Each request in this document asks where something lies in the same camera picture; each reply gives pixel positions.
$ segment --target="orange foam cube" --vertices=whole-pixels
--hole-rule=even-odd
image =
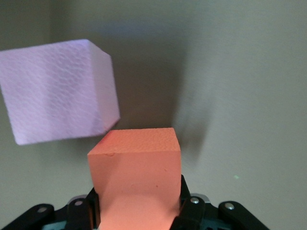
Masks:
[[[102,230],[169,230],[179,214],[180,147],[173,128],[110,131],[89,153]]]

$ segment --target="foam cube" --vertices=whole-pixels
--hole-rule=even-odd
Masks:
[[[180,147],[172,128],[111,130],[89,153],[100,229],[169,230],[179,213]]]
[[[19,145],[104,134],[119,120],[111,57],[88,40],[0,52]]]

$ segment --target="screw head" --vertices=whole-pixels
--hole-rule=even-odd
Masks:
[[[234,210],[235,209],[235,206],[231,203],[226,203],[225,204],[225,208],[227,208],[228,210]]]
[[[47,210],[46,207],[40,207],[37,212],[42,213],[42,212],[45,212],[46,210]]]
[[[82,203],[83,203],[83,201],[78,200],[78,201],[76,201],[75,206],[79,206],[79,205],[81,205]]]
[[[190,201],[194,204],[198,204],[200,202],[200,200],[197,197],[192,197]]]

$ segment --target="pink foam cube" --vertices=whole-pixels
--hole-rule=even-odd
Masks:
[[[97,136],[119,120],[111,57],[88,40],[1,51],[0,86],[19,145]]]

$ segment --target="gray wall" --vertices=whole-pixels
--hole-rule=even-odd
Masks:
[[[176,129],[193,192],[270,229],[307,220],[306,1],[0,1],[0,50],[87,38],[114,62],[116,128]],[[0,227],[92,186],[101,139],[17,146],[0,97]]]

